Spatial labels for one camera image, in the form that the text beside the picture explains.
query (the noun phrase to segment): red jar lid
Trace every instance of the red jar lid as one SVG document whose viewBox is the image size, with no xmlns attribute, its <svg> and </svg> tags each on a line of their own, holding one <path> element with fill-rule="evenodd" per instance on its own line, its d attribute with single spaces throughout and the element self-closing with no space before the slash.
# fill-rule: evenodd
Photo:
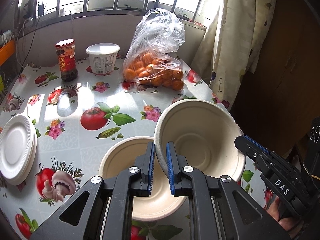
<svg viewBox="0 0 320 240">
<path fill-rule="evenodd" d="M 57 44 L 56 44 L 56 49 L 62 49 L 66 46 L 70 46 L 72 44 L 75 43 L 75 40 L 74 39 L 68 39 L 68 40 L 64 40 L 64 41 L 59 41 Z"/>
</svg>

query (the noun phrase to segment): blue gripper pad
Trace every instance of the blue gripper pad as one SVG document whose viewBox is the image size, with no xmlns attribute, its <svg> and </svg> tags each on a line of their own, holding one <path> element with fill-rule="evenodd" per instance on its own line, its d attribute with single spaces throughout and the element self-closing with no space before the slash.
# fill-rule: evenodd
<svg viewBox="0 0 320 240">
<path fill-rule="evenodd" d="M 173 173 L 173 166 L 172 166 L 172 159 L 171 159 L 169 143 L 167 143 L 167 165 L 168 165 L 168 177 L 169 177 L 171 195 L 174 195 L 174 191 L 175 191 L 175 188 L 174 188 L 174 173 Z"/>
<path fill-rule="evenodd" d="M 148 171 L 148 194 L 151 195 L 152 183 L 153 183 L 153 169 L 155 166 L 155 144 L 152 145 L 149 171 Z"/>
<path fill-rule="evenodd" d="M 263 152 L 265 152 L 267 155 L 269 155 L 269 150 L 257 143 L 256 141 L 252 140 L 249 136 L 243 135 L 244 138 L 246 138 L 248 141 L 253 143 L 255 146 L 257 146 L 259 149 L 261 149 Z"/>
</svg>

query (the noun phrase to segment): white lid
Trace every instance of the white lid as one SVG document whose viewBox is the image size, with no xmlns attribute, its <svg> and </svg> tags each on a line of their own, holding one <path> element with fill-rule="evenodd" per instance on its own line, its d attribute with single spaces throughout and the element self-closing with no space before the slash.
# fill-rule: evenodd
<svg viewBox="0 0 320 240">
<path fill-rule="evenodd" d="M 18 179 L 25 170 L 31 154 L 33 124 L 24 115 L 11 118 L 0 134 L 0 170 L 8 180 Z"/>
<path fill-rule="evenodd" d="M 94 44 L 87 48 L 88 54 L 93 55 L 107 55 L 117 53 L 120 50 L 120 47 L 117 44 L 113 43 L 99 43 Z"/>
</svg>

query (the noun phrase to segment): windowsill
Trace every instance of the windowsill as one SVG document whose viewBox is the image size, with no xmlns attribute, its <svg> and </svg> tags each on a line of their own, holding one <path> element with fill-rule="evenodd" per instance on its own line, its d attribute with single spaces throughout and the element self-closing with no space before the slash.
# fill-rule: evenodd
<svg viewBox="0 0 320 240">
<path fill-rule="evenodd" d="M 136 16 L 143 16 L 146 12 L 143 11 L 137 11 L 137 10 L 108 10 L 108 9 L 99 9 L 99 10 L 93 10 L 93 11 L 86 11 L 86 12 L 77 12 L 72 13 L 73 19 L 82 18 L 82 17 L 88 17 L 88 16 L 97 16 L 97 15 L 136 15 Z M 49 26 L 51 24 L 63 22 L 70 20 L 70 13 L 67 15 L 62 15 L 58 18 L 55 17 L 55 11 L 45 14 L 41 17 L 40 22 L 37 25 L 37 30 L 41 29 L 43 27 Z M 200 29 L 205 31 L 207 28 L 205 26 L 201 26 L 198 24 L 195 24 L 193 22 L 189 22 L 183 19 L 179 19 L 183 24 Z M 28 33 L 31 33 L 34 31 L 35 27 L 30 26 L 32 25 L 32 22 L 26 23 L 26 28 L 24 30 L 24 34 L 27 35 Z"/>
</svg>

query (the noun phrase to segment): floral tablecloth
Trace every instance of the floral tablecloth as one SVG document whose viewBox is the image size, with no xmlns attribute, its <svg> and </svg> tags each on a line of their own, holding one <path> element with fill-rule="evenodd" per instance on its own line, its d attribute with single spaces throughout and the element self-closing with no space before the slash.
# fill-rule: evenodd
<svg viewBox="0 0 320 240">
<path fill-rule="evenodd" d="M 63 83 L 58 65 L 28 65 L 20 75 L 0 115 L 0 127 L 14 115 L 28 115 L 37 133 L 36 157 L 27 179 L 12 186 L 0 173 L 0 208 L 22 239 L 42 224 L 71 194 L 98 174 L 100 162 L 117 142 L 132 136 L 153 136 L 156 122 L 170 104 L 186 98 L 216 103 L 210 88 L 184 62 L 182 92 L 124 82 L 123 59 L 114 71 L 94 75 L 89 59 L 77 60 L 78 78 Z M 65 180 L 69 191 L 57 181 Z M 260 172 L 247 159 L 241 186 L 262 206 L 270 197 Z M 133 221 L 136 239 L 189 239 L 189 207 L 185 203 L 157 222 Z"/>
</svg>

